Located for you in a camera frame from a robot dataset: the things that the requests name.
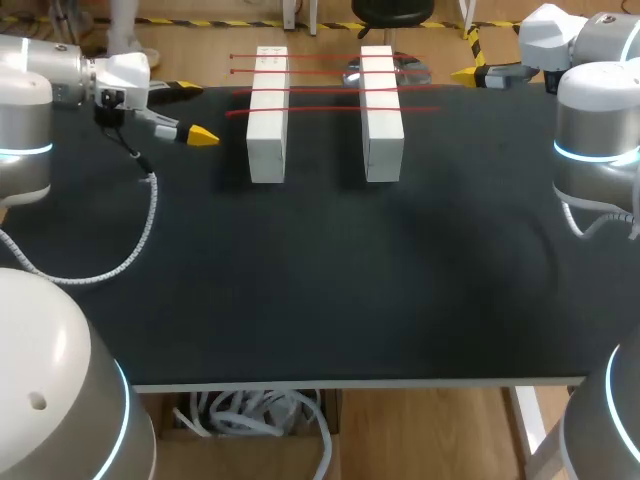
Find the black mat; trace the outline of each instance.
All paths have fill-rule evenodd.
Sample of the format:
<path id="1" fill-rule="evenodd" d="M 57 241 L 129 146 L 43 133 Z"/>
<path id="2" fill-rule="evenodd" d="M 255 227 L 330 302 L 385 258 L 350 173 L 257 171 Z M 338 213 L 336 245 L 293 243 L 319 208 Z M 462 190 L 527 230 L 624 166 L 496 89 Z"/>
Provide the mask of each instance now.
<path id="1" fill-rule="evenodd" d="M 248 178 L 246 97 L 162 113 L 224 145 L 126 135 L 154 160 L 157 225 L 107 284 L 66 288 L 136 384 L 583 375 L 637 323 L 638 247 L 566 227 L 551 181 L 555 99 L 443 88 L 402 96 L 402 179 L 366 185 L 359 113 L 290 117 L 284 185 Z M 293 105 L 355 104 L 294 94 Z M 90 112 L 56 114 L 53 189 L 7 231 L 56 275 L 101 273 L 137 241 L 148 188 Z M 16 266 L 6 250 L 0 264 Z"/>

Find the white foam block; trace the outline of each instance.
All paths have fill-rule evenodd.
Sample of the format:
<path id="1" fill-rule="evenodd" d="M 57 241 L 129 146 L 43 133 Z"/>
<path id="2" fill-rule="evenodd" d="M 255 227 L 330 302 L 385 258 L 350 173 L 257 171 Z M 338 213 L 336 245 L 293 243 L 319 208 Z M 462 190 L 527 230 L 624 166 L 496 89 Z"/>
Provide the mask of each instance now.
<path id="1" fill-rule="evenodd" d="M 362 55 L 392 55 L 391 47 L 362 47 Z M 389 73 L 367 73 L 384 71 Z M 391 57 L 362 57 L 360 59 L 360 88 L 396 88 L 396 75 Z M 360 92 L 360 106 L 399 108 L 397 91 Z M 368 182 L 397 182 L 400 180 L 404 129 L 399 110 L 363 110 L 362 144 L 364 169 Z"/>
<path id="2" fill-rule="evenodd" d="M 258 47 L 258 55 L 287 55 L 287 47 Z M 288 73 L 258 73 L 288 70 L 287 57 L 256 58 L 253 88 L 289 88 Z M 288 108 L 289 92 L 252 92 L 251 109 Z M 286 111 L 252 112 L 247 126 L 247 150 L 253 183 L 284 182 L 287 150 Z"/>

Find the black stool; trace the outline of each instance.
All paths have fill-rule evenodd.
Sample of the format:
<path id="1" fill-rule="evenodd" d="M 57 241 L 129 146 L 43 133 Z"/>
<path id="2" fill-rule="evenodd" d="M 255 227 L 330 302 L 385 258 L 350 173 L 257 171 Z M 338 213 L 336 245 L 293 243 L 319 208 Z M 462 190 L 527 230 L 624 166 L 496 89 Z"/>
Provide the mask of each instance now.
<path id="1" fill-rule="evenodd" d="M 384 44 L 394 50 L 395 29 L 417 27 L 433 14 L 434 0 L 352 0 L 351 9 L 362 20 L 365 27 L 358 34 L 362 39 L 371 29 L 384 29 Z M 418 70 L 423 74 L 398 74 L 398 85 L 431 83 L 427 67 L 416 58 L 394 59 L 396 70 Z M 345 86 L 356 87 L 359 83 L 360 60 L 349 62 L 343 81 Z"/>

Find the floor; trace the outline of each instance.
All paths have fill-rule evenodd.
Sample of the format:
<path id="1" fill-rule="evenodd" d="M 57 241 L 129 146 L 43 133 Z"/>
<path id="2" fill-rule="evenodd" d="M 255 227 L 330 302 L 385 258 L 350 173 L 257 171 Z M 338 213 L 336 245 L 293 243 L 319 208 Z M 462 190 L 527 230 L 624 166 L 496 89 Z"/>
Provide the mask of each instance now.
<path id="1" fill-rule="evenodd" d="M 459 22 L 457 0 L 436 0 L 432 21 Z M 29 1 L 3 2 L 29 4 Z M 105 5 L 87 2 L 97 15 Z M 347 0 L 320 0 L 319 21 L 353 21 Z M 478 20 L 521 20 L 539 0 L 478 0 Z M 574 14 L 619 11 L 619 0 L 559 0 Z M 640 1 L 629 0 L 627 8 Z M 301 20 L 306 21 L 306 6 Z M 142 0 L 140 15 L 170 19 L 277 20 L 279 0 Z M 321 30 L 285 33 L 278 28 L 185 28 L 140 26 L 145 46 L 156 48 L 162 62 L 156 78 L 188 80 L 206 86 L 249 85 L 251 77 L 229 69 L 251 67 L 230 53 L 252 53 L 258 45 L 288 45 L 291 53 L 351 53 L 359 50 L 356 33 Z M 97 31 L 90 39 L 100 42 Z M 364 44 L 381 43 L 372 32 Z M 482 28 L 480 43 L 490 64 L 518 60 L 517 36 L 511 28 Z M 449 75 L 474 65 L 469 43 L 455 29 L 401 30 L 396 49 L 419 55 L 433 72 L 434 83 L 450 83 Z M 294 61 L 293 68 L 341 70 L 344 60 Z M 294 76 L 292 83 L 338 84 L 335 75 Z M 568 395 L 564 387 L 537 390 L 547 429 L 561 415 Z M 504 392 L 497 388 L 345 391 L 341 431 L 334 438 L 329 478 L 347 480 L 438 479 L 510 480 L 521 478 L 519 448 L 510 428 Z M 311 478 L 321 443 L 315 437 L 243 439 L 242 441 L 159 442 L 159 480 Z"/>

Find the red rod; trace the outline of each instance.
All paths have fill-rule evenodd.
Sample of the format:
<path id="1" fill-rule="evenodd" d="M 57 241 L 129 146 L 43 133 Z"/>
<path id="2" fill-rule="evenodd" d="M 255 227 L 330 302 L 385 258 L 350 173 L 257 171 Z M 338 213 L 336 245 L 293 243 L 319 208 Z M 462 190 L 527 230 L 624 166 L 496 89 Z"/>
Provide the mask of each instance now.
<path id="1" fill-rule="evenodd" d="M 254 108 L 245 110 L 230 110 L 225 113 L 227 118 L 237 115 L 246 115 L 253 112 L 360 112 L 369 111 L 392 111 L 392 112 L 437 112 L 440 107 L 288 107 L 288 108 Z"/>
<path id="2" fill-rule="evenodd" d="M 229 58 L 423 58 L 425 55 L 408 55 L 406 53 L 396 53 L 394 55 L 351 55 L 349 53 L 313 53 L 313 54 L 293 54 L 293 55 L 250 55 L 250 54 L 230 54 Z"/>
<path id="3" fill-rule="evenodd" d="M 252 92 L 296 92 L 296 93 L 360 93 L 360 92 L 405 92 L 410 90 L 428 90 L 440 85 L 400 85 L 389 88 L 241 88 L 234 90 L 234 95 Z"/>
<path id="4" fill-rule="evenodd" d="M 253 69 L 238 69 L 232 68 L 231 75 L 234 73 L 299 73 L 301 75 L 350 75 L 358 72 L 344 72 L 344 71 L 331 71 L 331 70 L 253 70 Z M 428 70 L 373 70 L 367 73 L 396 73 L 400 75 L 421 75 L 431 74 Z"/>

